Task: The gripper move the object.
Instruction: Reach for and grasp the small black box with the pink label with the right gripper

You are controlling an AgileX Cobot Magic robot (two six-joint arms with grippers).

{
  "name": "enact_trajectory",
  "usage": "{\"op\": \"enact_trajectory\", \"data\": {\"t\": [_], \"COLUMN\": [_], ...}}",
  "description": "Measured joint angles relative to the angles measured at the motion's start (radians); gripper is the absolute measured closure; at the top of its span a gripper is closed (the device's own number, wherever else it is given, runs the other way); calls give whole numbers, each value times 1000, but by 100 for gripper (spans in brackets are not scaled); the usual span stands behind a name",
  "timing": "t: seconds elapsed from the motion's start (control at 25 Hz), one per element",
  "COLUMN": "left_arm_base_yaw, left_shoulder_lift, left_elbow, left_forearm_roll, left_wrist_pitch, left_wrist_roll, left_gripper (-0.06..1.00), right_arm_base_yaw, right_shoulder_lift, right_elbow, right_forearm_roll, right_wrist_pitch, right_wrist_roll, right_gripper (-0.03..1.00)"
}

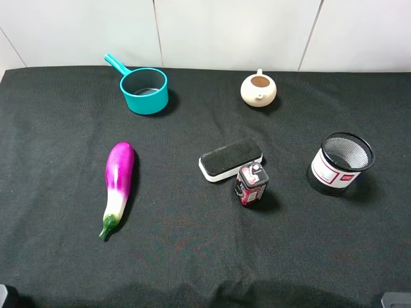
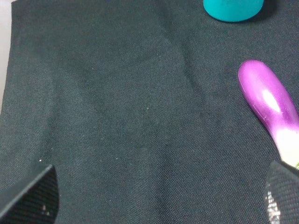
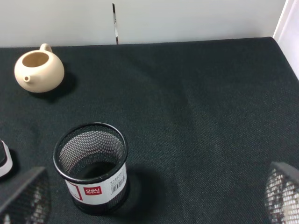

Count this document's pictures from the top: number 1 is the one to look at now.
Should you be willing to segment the dark right robot base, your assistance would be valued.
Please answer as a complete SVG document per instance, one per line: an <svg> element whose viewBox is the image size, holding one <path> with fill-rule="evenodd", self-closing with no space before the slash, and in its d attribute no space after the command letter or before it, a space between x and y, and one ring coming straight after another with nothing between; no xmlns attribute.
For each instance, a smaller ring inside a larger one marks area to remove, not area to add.
<svg viewBox="0 0 411 308"><path fill-rule="evenodd" d="M411 293L386 292L381 304L383 308L411 308Z"/></svg>

